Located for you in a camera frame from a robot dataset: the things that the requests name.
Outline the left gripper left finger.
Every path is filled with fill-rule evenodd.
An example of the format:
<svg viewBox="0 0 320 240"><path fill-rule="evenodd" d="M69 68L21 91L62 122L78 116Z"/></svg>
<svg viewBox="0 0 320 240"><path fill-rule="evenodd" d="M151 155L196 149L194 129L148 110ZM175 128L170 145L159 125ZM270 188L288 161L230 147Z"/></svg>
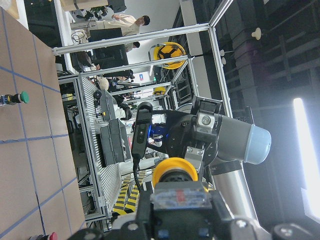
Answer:
<svg viewBox="0 0 320 240"><path fill-rule="evenodd" d="M84 228L74 233L70 240L151 240L153 239L152 203L150 191L142 191L133 220L124 222L119 229L102 233L95 228Z"/></svg>

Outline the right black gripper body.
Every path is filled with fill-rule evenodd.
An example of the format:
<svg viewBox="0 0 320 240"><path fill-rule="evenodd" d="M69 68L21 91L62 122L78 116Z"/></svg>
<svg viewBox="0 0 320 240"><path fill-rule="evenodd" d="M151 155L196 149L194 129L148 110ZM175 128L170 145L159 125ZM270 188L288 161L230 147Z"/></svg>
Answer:
<svg viewBox="0 0 320 240"><path fill-rule="evenodd" d="M213 128L201 126L198 116L168 110L162 138L162 152L169 157L184 158L187 147L203 150L203 160L214 160L218 154L222 115L213 114Z"/></svg>

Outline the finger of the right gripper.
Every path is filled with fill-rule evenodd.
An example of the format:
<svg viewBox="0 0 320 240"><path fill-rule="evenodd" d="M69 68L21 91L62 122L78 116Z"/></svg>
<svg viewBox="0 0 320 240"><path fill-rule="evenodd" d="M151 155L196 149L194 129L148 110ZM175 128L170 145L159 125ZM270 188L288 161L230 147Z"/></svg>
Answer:
<svg viewBox="0 0 320 240"><path fill-rule="evenodd" d="M195 116L193 136L196 140L215 140L218 138L222 117L222 101L201 96L192 100L191 114Z"/></svg>
<svg viewBox="0 0 320 240"><path fill-rule="evenodd" d="M184 154L184 159L193 165L198 175L204 173L204 153L203 149L187 146Z"/></svg>

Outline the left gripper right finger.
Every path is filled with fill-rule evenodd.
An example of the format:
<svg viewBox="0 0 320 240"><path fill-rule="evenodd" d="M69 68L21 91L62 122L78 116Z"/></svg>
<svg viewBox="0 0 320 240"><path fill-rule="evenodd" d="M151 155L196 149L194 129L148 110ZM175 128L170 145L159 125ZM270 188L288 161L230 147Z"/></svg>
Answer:
<svg viewBox="0 0 320 240"><path fill-rule="evenodd" d="M211 190L212 224L214 240L269 240L270 234L256 220L235 216L218 190Z"/></svg>

